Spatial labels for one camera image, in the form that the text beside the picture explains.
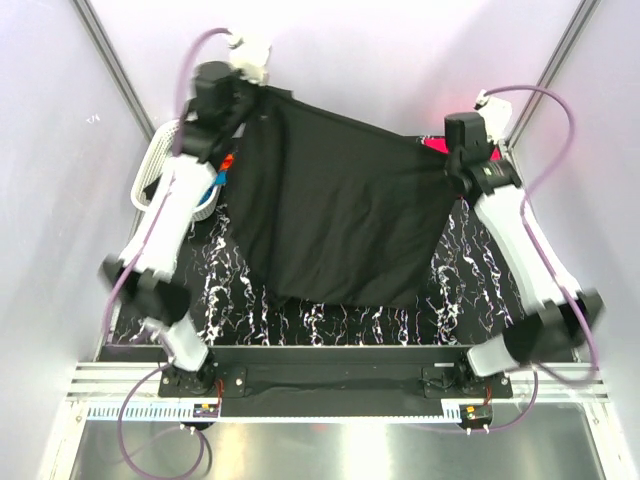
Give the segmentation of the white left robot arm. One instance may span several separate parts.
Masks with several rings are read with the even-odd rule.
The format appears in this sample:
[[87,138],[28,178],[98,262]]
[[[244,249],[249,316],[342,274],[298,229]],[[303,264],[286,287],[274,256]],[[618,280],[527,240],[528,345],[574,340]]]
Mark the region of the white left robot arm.
[[215,199],[236,132],[248,119],[267,69],[247,61],[197,67],[194,95],[180,108],[156,189],[128,244],[102,263],[110,298],[139,315],[181,384],[196,396],[215,386],[209,350],[189,314],[191,294],[174,281],[179,251],[201,203]]

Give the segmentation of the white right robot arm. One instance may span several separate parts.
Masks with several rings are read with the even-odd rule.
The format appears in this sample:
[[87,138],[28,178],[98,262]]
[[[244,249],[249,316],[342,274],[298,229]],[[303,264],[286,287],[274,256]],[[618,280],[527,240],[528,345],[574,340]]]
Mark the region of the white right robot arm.
[[524,310],[502,334],[470,348],[454,384],[466,396],[486,389],[490,376],[541,364],[565,350],[598,353],[591,328],[601,296],[569,274],[532,215],[522,181],[507,160],[494,160],[484,118],[476,111],[446,116],[446,174],[491,234],[514,277]]

